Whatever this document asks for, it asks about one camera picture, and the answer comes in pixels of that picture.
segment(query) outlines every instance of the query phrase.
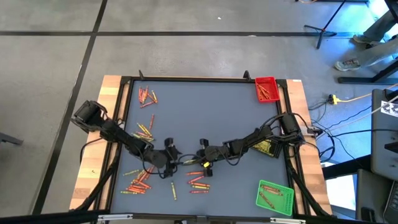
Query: sneaker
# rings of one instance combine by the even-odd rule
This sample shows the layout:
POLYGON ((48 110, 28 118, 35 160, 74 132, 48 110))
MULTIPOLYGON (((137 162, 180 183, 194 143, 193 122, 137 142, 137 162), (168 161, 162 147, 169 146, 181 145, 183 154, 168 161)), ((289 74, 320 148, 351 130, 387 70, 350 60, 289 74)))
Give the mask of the sneaker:
POLYGON ((370 44, 372 41, 374 41, 368 37, 365 37, 364 35, 354 35, 353 40, 360 44, 370 44))
POLYGON ((335 63, 335 68, 339 71, 345 72, 345 71, 355 71, 359 69, 361 66, 359 64, 359 61, 356 59, 350 59, 345 62, 336 62, 335 63))

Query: tripod stand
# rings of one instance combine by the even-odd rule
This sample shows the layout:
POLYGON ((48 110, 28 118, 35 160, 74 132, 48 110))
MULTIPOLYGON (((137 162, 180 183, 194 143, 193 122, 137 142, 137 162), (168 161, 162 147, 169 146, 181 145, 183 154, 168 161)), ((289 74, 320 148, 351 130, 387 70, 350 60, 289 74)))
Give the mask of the tripod stand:
POLYGON ((330 35, 329 37, 333 37, 334 35, 337 35, 336 32, 327 31, 326 28, 328 28, 328 25, 329 25, 330 22, 333 20, 333 18, 337 15, 337 12, 340 11, 341 7, 343 7, 343 4, 344 4, 346 1, 347 1, 347 0, 344 0, 344 1, 340 4, 340 6, 339 6, 338 9, 336 10, 336 12, 332 15, 332 17, 329 19, 328 23, 326 23, 326 26, 325 26, 323 29, 322 29, 322 28, 318 28, 318 27, 309 26, 309 25, 304 25, 304 27, 308 27, 308 28, 311 28, 311 29, 315 29, 315 30, 319 30, 319 31, 320 31, 320 33, 319 33, 319 39, 318 39, 318 44, 317 44, 317 49, 319 49, 319 48, 321 47, 322 38, 323 38, 323 35, 324 35, 325 33, 331 33, 331 35, 330 35))

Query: wooden board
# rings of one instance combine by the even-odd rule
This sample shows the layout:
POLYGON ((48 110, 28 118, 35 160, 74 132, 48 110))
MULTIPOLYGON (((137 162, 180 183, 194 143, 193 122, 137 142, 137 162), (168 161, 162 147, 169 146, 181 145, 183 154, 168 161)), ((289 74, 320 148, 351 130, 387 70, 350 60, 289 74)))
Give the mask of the wooden board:
MULTIPOLYGON (((106 75, 104 76, 103 84, 99 92, 98 102, 104 105, 108 110, 108 116, 113 116, 114 107, 116 104, 116 98, 119 91, 121 76, 106 75)), ((304 89, 300 80, 287 80, 287 86, 289 90, 290 104, 292 111, 300 114, 304 120, 311 124, 310 114, 308 112, 307 101, 305 99, 304 89)), ((124 112, 124 104, 127 97, 127 87, 124 88, 122 97, 122 104, 119 112, 119 118, 122 118, 124 112)), ((282 111, 285 111, 285 103, 283 98, 283 92, 281 92, 281 104, 282 111)), ((301 120, 298 119, 300 125, 304 125, 301 120)), ((99 132, 89 133, 87 141, 92 141, 99 138, 99 132)), ((306 137, 306 141, 315 144, 315 140, 306 137)), ((113 151, 111 153, 111 159, 113 159, 114 149, 116 145, 113 145, 113 151)), ((101 166, 103 164, 104 153, 106 148, 106 142, 100 140, 86 147, 83 155, 83 160, 80 165, 80 170, 76 180, 75 190, 73 192, 72 201, 70 203, 70 209, 79 206, 84 199, 90 194, 95 185, 97 184, 101 166)), ((322 208, 331 213, 331 207, 326 191, 326 183, 323 178, 322 168, 318 158, 318 151, 311 145, 304 145, 300 149, 300 156, 302 160, 303 173, 305 178, 306 186, 314 196, 315 200, 322 206, 322 208)), ((101 198, 100 208, 105 207, 105 201, 108 193, 109 185, 104 187, 103 195, 101 198)), ((299 188, 295 186, 298 212, 303 212, 303 203, 301 199, 301 193, 299 188)))

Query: wooden table frame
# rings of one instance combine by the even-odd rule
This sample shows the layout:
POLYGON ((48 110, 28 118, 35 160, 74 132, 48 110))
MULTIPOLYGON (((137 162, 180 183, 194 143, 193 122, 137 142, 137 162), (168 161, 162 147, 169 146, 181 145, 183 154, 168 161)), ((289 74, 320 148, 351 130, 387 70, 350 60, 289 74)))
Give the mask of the wooden table frame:
MULTIPOLYGON (((108 110, 108 116, 114 119, 123 119, 126 116, 127 111, 125 110, 127 98, 129 97, 129 84, 128 77, 116 76, 116 75, 105 75, 103 79, 103 84, 101 86, 98 103, 103 105, 108 110), (116 102, 119 101, 120 105, 117 108, 116 102)), ((284 89, 279 88, 279 93, 281 97, 281 109, 282 112, 287 110, 286 101, 290 101, 290 107, 292 112, 300 114, 307 124, 311 124, 310 115, 308 112, 307 101, 305 99, 304 89, 301 80, 283 80, 284 89)), ((298 119, 298 123, 304 126, 303 121, 298 119)), ((99 132, 89 133, 87 141, 92 141, 99 138, 99 132)), ((307 142, 316 144, 314 138, 305 137, 307 142)), ((90 192, 94 189, 95 185, 100 179, 101 170, 103 165, 109 166, 110 161, 113 160, 117 144, 109 144, 109 152, 106 154, 107 142, 105 140, 100 140, 94 142, 93 144, 87 145, 83 154, 83 159, 80 165, 80 170, 76 180, 75 189, 73 192, 72 200, 70 203, 70 209, 76 208, 86 199, 90 192)), ((307 189, 311 192, 315 200, 321 205, 321 207, 328 213, 331 214, 331 207, 326 191, 326 183, 323 178, 322 168, 320 165, 320 160, 318 157, 318 151, 311 145, 303 145, 300 147, 299 156, 301 158, 302 174, 304 176, 305 184, 307 189)), ((292 158, 292 163, 295 168, 297 168, 296 160, 292 158)), ((106 199, 111 195, 109 192, 110 181, 106 183, 101 193, 101 200, 96 202, 96 207, 99 209, 104 209, 107 207, 106 199)), ((294 183, 295 196, 297 199, 297 213, 304 214, 305 204, 302 200, 302 194, 294 183)))

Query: red tray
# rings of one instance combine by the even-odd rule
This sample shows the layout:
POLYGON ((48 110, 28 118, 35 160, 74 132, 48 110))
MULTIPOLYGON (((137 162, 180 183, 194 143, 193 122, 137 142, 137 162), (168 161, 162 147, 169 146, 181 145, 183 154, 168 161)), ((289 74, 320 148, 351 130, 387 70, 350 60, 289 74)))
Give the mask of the red tray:
POLYGON ((274 77, 256 78, 256 92, 260 103, 273 103, 279 100, 279 91, 274 77), (261 94, 260 88, 257 85, 264 87, 269 92, 269 99, 266 99, 261 94))

